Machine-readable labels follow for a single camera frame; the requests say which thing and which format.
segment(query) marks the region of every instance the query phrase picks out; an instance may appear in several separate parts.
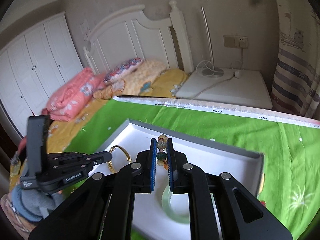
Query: pink blanket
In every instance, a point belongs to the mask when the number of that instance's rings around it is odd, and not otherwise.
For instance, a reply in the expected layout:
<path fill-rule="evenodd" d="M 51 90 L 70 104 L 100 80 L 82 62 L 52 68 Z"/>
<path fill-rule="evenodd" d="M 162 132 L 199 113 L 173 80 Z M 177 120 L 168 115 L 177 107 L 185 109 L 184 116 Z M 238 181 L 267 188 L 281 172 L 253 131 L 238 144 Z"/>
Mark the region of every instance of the pink blanket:
<path fill-rule="evenodd" d="M 50 118 L 66 122 L 74 119 L 91 99 L 93 92 L 102 88 L 103 78 L 103 74 L 94 76 L 91 68 L 84 68 L 50 97 L 46 105 Z"/>

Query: bead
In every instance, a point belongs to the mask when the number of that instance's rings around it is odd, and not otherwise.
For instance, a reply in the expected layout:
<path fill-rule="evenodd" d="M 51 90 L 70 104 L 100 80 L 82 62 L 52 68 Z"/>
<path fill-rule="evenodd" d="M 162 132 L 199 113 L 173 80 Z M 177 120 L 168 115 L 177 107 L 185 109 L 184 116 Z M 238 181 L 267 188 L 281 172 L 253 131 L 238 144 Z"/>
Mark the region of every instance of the bead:
<path fill-rule="evenodd" d="M 163 162 L 163 161 L 160 161 L 160 160 L 157 160 L 157 164 L 158 164 L 159 166 L 163 166 L 163 165 L 164 165 L 164 162 Z"/>
<path fill-rule="evenodd" d="M 157 159 L 160 160 L 160 161 L 163 161 L 167 158 L 167 154 L 165 152 L 161 153 L 157 153 Z"/>
<path fill-rule="evenodd" d="M 165 143 L 167 143 L 168 137 L 167 137 L 165 134 L 159 135 L 158 140 L 159 140 L 160 138 L 162 138 L 163 141 L 164 141 Z"/>
<path fill-rule="evenodd" d="M 157 142 L 157 148 L 158 149 L 166 149 L 167 147 L 167 143 L 165 143 L 164 141 L 158 141 Z"/>

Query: white headboard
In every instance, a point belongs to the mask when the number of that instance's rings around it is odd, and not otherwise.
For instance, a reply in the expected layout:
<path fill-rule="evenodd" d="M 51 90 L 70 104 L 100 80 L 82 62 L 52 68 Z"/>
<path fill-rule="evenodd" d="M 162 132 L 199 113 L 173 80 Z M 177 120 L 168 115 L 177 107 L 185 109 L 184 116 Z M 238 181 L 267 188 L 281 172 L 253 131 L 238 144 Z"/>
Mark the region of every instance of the white headboard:
<path fill-rule="evenodd" d="M 170 31 L 173 26 L 184 71 L 192 72 L 194 67 L 182 12 L 176 1 L 169 4 L 170 17 L 158 21 L 144 15 L 143 4 L 123 8 L 104 18 L 88 36 L 91 47 L 83 48 L 89 66 L 97 74 L 106 73 L 124 60 L 140 57 L 162 61 L 168 69 L 178 68 Z"/>

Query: metal screw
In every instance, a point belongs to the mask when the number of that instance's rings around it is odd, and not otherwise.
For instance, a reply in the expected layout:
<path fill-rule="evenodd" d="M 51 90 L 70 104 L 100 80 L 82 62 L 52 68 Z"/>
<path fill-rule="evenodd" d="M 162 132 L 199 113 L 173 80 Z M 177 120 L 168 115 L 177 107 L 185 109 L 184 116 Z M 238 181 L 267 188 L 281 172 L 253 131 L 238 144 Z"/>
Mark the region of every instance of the metal screw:
<path fill-rule="evenodd" d="M 228 172 L 223 172 L 223 173 L 221 173 L 221 178 L 223 178 L 225 180 L 231 179 L 231 174 Z"/>
<path fill-rule="evenodd" d="M 191 163 L 185 163 L 182 166 L 185 170 L 191 170 L 193 168 Z"/>
<path fill-rule="evenodd" d="M 140 163 L 132 163 L 131 164 L 131 168 L 133 168 L 134 170 L 137 170 L 141 167 L 141 164 Z"/>
<path fill-rule="evenodd" d="M 99 180 L 102 179 L 103 174 L 101 172 L 96 172 L 95 174 L 92 175 L 92 178 L 94 180 Z"/>

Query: power cord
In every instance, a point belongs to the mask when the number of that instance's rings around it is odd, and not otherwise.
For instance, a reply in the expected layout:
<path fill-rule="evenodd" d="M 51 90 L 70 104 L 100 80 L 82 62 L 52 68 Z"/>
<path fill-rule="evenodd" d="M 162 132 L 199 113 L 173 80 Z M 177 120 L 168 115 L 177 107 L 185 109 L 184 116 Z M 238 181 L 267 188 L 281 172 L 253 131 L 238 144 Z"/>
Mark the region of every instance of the power cord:
<path fill-rule="evenodd" d="M 239 63 L 240 63 L 240 69 L 243 67 L 243 70 L 244 70 L 244 65 L 243 65 L 243 48 L 241 47 L 240 50 L 241 50 L 241 59 L 240 59 L 240 60 L 233 61 L 233 62 L 239 62 Z M 199 73 L 199 72 L 198 72 L 198 68 L 199 68 L 199 66 L 201 65 L 201 63 L 204 63 L 205 67 L 206 67 L 207 69 L 213 71 L 213 73 L 210 74 L 210 75 L 203 75 L 202 73 Z M 208 67 L 208 65 L 207 65 L 206 63 L 211 64 L 211 65 L 212 65 L 212 68 Z M 203 77 L 212 77 L 212 76 L 214 75 L 214 73 L 223 73 L 223 71 L 215 71 L 214 65 L 213 65 L 209 60 L 202 60 L 202 61 L 200 61 L 200 62 L 198 63 L 198 65 L 196 66 L 196 73 L 197 73 L 198 75 L 200 75 L 200 76 L 203 76 Z M 240 78 L 240 76 L 241 76 L 240 73 L 233 73 L 233 75 L 232 75 L 230 78 L 221 80 L 220 82 L 215 83 L 214 85 L 212 85 L 212 86 L 210 86 L 210 87 L 207 87 L 206 89 L 202 90 L 201 92 L 199 92 L 199 93 L 196 94 L 195 96 L 191 97 L 190 99 L 195 99 L 196 97 L 198 97 L 199 95 L 201 95 L 203 92 L 206 92 L 207 90 L 209 90 L 209 89 L 211 89 L 211 88 L 214 88 L 215 86 L 217 86 L 217 85 L 219 85 L 219 84 L 221 84 L 221 83 L 223 83 L 223 82 L 225 82 L 225 81 L 229 81 L 229 80 L 233 79 L 234 77 L 235 77 L 235 78 Z"/>
<path fill-rule="evenodd" d="M 205 67 L 206 67 L 207 69 L 209 69 L 209 70 L 212 71 L 212 74 L 210 74 L 210 75 L 204 75 L 202 72 L 199 73 L 198 69 L 199 69 L 199 66 L 200 66 L 202 63 L 204 63 L 204 67 L 202 66 L 201 68 L 205 68 Z M 204 60 L 201 60 L 201 61 L 198 63 L 198 65 L 196 66 L 196 73 L 197 73 L 198 75 L 202 76 L 202 77 L 212 77 L 212 76 L 214 76 L 215 73 L 223 73 L 223 71 L 216 71 L 216 70 L 214 69 L 214 65 L 213 65 L 209 60 L 204 59 Z"/>
<path fill-rule="evenodd" d="M 229 80 L 233 79 L 234 77 L 235 77 L 235 74 L 233 74 L 232 77 L 230 77 L 228 79 L 221 80 L 220 82 L 215 83 L 214 85 L 212 85 L 210 87 L 207 87 L 206 89 L 202 90 L 200 93 L 196 94 L 195 96 L 191 97 L 190 99 L 195 99 L 197 96 L 201 95 L 203 92 L 206 92 L 207 90 L 214 88 L 215 86 L 217 86 L 225 81 L 229 81 Z"/>
<path fill-rule="evenodd" d="M 233 63 L 234 63 L 234 62 L 239 62 L 239 63 L 240 63 L 240 68 L 239 68 L 239 69 L 241 69 L 241 68 L 243 67 L 243 70 L 244 70 L 244 65 L 243 65 L 243 48 L 240 48 L 240 50 L 241 50 L 241 59 L 240 59 L 240 60 L 234 60 L 233 62 L 231 62 L 231 68 L 232 68 L 232 70 L 235 70 L 235 69 L 233 68 Z"/>

